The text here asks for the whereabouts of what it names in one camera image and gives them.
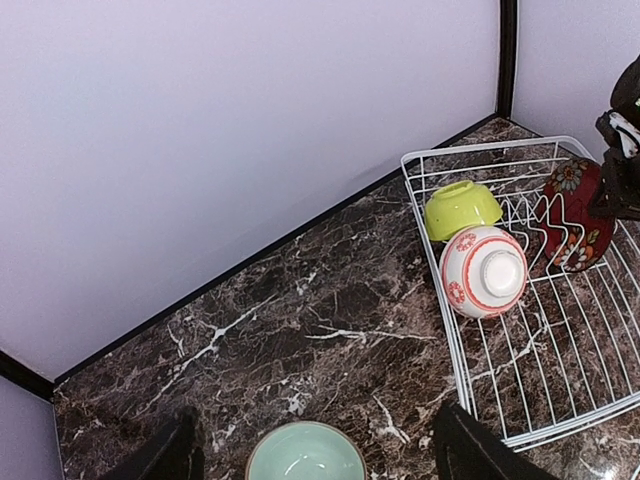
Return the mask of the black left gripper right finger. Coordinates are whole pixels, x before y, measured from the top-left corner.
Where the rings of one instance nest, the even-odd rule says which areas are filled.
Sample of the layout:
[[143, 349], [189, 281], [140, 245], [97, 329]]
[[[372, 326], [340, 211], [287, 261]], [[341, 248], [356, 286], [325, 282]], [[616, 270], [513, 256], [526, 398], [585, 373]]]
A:
[[433, 430], [439, 479], [556, 479], [519, 457], [457, 403], [441, 404]]

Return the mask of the light teal ceramic bowl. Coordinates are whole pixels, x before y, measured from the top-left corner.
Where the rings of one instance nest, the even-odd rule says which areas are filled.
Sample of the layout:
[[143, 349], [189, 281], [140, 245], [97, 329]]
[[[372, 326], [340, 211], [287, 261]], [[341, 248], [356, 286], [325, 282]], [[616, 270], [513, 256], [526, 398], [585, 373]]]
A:
[[340, 430], [298, 421], [266, 434], [245, 467], [248, 480], [365, 479], [367, 467], [355, 443]]

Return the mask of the white red patterned bowl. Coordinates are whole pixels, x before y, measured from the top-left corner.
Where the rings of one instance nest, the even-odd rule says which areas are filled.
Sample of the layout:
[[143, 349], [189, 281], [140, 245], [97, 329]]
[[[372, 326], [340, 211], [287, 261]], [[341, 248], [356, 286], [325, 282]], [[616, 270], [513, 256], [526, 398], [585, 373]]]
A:
[[516, 239], [494, 226], [474, 226], [456, 233], [439, 262], [446, 300], [458, 314], [491, 318], [511, 309], [522, 297], [528, 272]]

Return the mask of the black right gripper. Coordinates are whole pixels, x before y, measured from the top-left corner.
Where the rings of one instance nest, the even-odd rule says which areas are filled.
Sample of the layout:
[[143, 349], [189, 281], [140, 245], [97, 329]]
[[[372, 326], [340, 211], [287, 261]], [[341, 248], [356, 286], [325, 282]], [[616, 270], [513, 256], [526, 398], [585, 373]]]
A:
[[608, 149], [589, 214], [599, 218], [639, 220], [639, 156], [630, 159], [620, 149]]

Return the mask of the dark red plate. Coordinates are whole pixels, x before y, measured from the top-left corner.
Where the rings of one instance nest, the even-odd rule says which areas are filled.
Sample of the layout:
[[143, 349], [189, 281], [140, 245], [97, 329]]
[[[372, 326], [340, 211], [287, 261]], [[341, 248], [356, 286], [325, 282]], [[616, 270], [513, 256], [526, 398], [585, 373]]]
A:
[[593, 266], [608, 249], [614, 229], [612, 217], [594, 217], [589, 204], [600, 180], [600, 165], [587, 158], [561, 162], [548, 177], [536, 209], [552, 265], [569, 273]]

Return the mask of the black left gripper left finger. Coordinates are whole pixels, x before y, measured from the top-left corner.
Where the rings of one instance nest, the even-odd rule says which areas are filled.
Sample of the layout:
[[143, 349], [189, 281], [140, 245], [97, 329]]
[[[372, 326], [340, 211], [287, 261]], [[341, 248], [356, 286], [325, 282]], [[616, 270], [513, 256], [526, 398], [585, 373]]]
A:
[[203, 443], [200, 414], [195, 407], [186, 406], [100, 479], [203, 479]]

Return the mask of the lime green bowl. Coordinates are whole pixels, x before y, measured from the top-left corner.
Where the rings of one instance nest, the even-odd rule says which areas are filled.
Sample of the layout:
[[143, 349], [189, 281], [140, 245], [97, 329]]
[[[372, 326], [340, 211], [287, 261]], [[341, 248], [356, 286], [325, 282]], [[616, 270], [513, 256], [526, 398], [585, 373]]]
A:
[[448, 241], [469, 227], [494, 225], [502, 215], [502, 208], [489, 188], [471, 180], [436, 190], [424, 207], [427, 235], [436, 242]]

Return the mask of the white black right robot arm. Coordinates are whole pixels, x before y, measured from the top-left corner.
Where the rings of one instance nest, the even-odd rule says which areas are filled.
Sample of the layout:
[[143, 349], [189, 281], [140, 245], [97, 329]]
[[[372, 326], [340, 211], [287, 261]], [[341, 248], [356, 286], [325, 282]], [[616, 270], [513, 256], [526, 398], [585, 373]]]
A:
[[596, 120], [608, 149], [589, 213], [596, 217], [639, 220], [639, 58], [620, 75], [610, 109]]

